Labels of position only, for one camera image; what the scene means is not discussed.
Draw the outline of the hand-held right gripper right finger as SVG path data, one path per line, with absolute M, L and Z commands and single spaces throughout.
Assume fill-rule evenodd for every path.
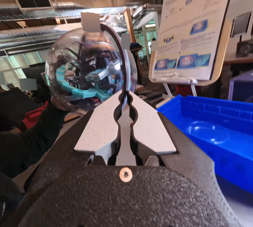
M 176 152 L 158 112 L 133 92 L 128 93 L 130 147 L 135 156 L 164 155 Z

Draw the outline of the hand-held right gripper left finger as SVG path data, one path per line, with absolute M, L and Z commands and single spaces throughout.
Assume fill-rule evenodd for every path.
M 118 151 L 120 126 L 117 116 L 121 114 L 122 91 L 117 92 L 93 110 L 74 151 L 101 156 L 104 161 Z

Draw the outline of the clear maze ball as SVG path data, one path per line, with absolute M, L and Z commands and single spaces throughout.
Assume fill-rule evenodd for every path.
M 52 96 L 69 112 L 85 114 L 121 90 L 135 92 L 137 66 L 120 36 L 100 24 L 99 32 L 68 31 L 52 46 L 45 65 Z

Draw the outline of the person's left forearm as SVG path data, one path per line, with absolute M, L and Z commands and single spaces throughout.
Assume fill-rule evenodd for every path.
M 19 133 L 0 135 L 0 171 L 14 178 L 36 164 L 53 146 L 63 128 L 68 111 L 58 109 L 51 101 L 36 124 Z

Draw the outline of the maze ball box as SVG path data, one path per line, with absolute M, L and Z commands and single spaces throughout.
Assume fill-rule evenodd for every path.
M 253 70 L 230 80 L 228 100 L 253 103 Z

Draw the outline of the person's left hand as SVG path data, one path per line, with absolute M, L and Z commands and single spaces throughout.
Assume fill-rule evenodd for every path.
M 54 96 L 51 97 L 50 103 L 54 108 L 70 113 Z

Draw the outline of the blue plastic tray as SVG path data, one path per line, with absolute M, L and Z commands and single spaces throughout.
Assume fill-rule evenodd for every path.
M 157 111 L 214 161 L 217 176 L 252 194 L 252 103 L 179 95 Z

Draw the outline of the red carry bag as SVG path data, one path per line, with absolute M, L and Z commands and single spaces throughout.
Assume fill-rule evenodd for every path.
M 41 113 L 46 109 L 48 102 L 45 103 L 45 105 L 39 107 L 38 109 L 35 109 L 33 111 L 30 111 L 25 114 L 24 119 L 22 120 L 23 124 L 27 129 L 33 127 L 37 120 L 39 119 Z

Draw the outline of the instruction sheet board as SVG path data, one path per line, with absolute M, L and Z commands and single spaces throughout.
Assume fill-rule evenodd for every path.
M 213 76 L 230 0 L 163 0 L 150 80 L 196 84 Z

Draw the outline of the person's black clothing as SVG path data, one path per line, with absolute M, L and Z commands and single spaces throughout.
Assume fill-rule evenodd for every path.
M 26 193 L 22 193 L 16 184 L 0 173 L 0 226 L 4 226 L 9 217 L 23 202 Z

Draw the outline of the ceiling air vent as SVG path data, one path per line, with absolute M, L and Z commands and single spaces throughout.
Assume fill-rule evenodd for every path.
M 53 4 L 51 0 L 15 0 L 19 9 L 33 10 L 33 9 L 52 9 Z

